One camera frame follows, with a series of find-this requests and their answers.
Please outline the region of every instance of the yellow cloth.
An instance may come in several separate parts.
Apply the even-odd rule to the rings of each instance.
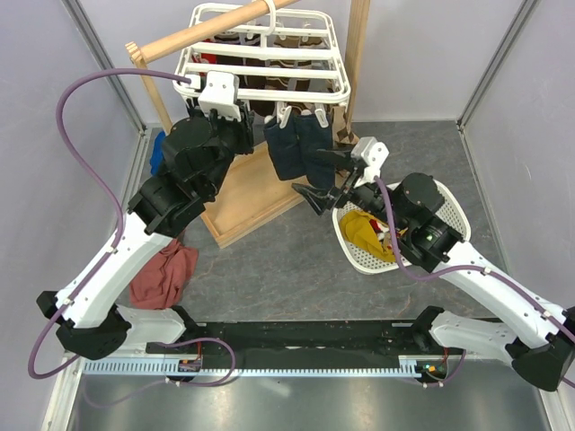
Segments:
[[[394,253],[390,249],[384,249],[381,242],[377,239],[376,232],[369,224],[369,220],[377,219],[364,211],[357,209],[349,211],[340,220],[343,238],[378,259],[385,262],[395,262]]]

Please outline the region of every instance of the white drying rack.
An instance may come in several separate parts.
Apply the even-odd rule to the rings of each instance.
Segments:
[[[191,16],[190,27],[213,18],[215,14],[226,13],[240,7],[236,4],[205,3],[197,6]],[[181,51],[177,75],[205,74],[209,71],[228,72],[234,75],[273,76],[286,78],[325,79],[333,83],[333,92],[295,92],[279,90],[254,90],[240,88],[237,99],[241,101],[279,101],[279,102],[306,102],[339,104],[347,108],[351,87],[345,73],[343,60],[335,36],[332,18],[326,13],[297,9],[279,9],[275,11],[276,22],[271,26],[254,25],[249,22],[230,29],[229,32],[242,33],[249,37],[253,34],[261,35],[260,46],[228,45],[223,43],[198,42]],[[300,21],[302,28],[287,27],[284,21]],[[320,37],[326,48],[270,48],[268,36],[299,36]],[[206,63],[195,63],[192,54],[213,54],[229,57],[256,58],[259,60],[295,60],[293,68],[284,67],[258,67],[258,66],[228,66]],[[329,69],[304,69],[297,66],[298,61],[322,62]],[[174,89],[186,100],[200,96],[197,85],[173,83]]]

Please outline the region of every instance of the wooden rod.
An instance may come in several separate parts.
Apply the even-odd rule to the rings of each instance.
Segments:
[[[359,70],[366,43],[367,17],[369,16],[370,0],[352,0],[349,10],[348,42],[345,48],[345,71],[351,85],[351,95],[348,103],[348,123],[353,117],[358,91]]]
[[[298,0],[274,0],[274,3],[279,9],[297,1]],[[140,54],[144,62],[150,64],[160,58],[169,56],[173,52],[193,45],[198,41],[211,38],[215,34],[233,29],[233,27],[263,16],[269,11],[268,5],[263,0],[249,3],[233,11],[222,13],[211,20],[177,31],[155,42],[148,43],[140,49]]]
[[[134,42],[130,42],[126,45],[126,49],[134,63],[138,69],[147,69],[146,61],[139,55],[139,49]],[[168,110],[165,108],[164,101],[162,100],[162,96],[160,96],[160,92],[158,91],[158,87],[155,86],[154,79],[151,76],[140,76],[142,78],[142,82],[147,90],[147,93],[150,96],[150,100],[154,104],[155,111],[160,118],[160,122],[162,123],[162,128],[164,128],[164,132],[166,135],[170,134],[172,130],[172,120],[170,119],[170,115],[168,114]]]

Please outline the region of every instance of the white laundry basket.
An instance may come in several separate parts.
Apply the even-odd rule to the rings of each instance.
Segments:
[[[461,209],[456,198],[451,194],[449,189],[444,186],[441,182],[435,181],[438,185],[438,191],[446,199],[445,204],[437,211],[438,217],[457,230],[460,234],[464,236],[466,241],[471,238],[471,226],[469,221],[465,216],[464,210]],[[399,183],[391,184],[390,189],[395,189]],[[380,274],[382,272],[391,271],[392,269],[398,268],[397,263],[385,262],[375,256],[369,254],[367,251],[360,249],[357,245],[347,242],[343,239],[340,229],[340,220],[349,211],[354,209],[360,209],[359,207],[348,202],[343,208],[335,208],[332,211],[333,227],[335,228],[335,233],[340,241],[341,248],[348,258],[353,268],[358,272],[367,275]],[[409,261],[403,259],[403,264],[407,267],[411,265]]]

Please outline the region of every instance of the gray floor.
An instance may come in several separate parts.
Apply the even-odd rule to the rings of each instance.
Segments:
[[[389,378],[246,377],[216,388],[162,384],[110,409],[81,399],[70,431],[550,431],[537,390],[504,365],[467,361],[445,388]],[[111,403],[160,377],[83,377]]]
[[[500,264],[454,122],[357,123],[354,129],[390,149],[384,169],[388,183],[426,172],[448,186],[470,221],[473,244]],[[397,270],[359,274],[343,255],[330,216],[318,217],[305,203],[223,250],[195,220],[185,244],[199,250],[181,299],[196,321],[415,318],[428,305],[469,317],[489,315],[442,280],[414,283]],[[127,293],[120,302],[128,304]]]

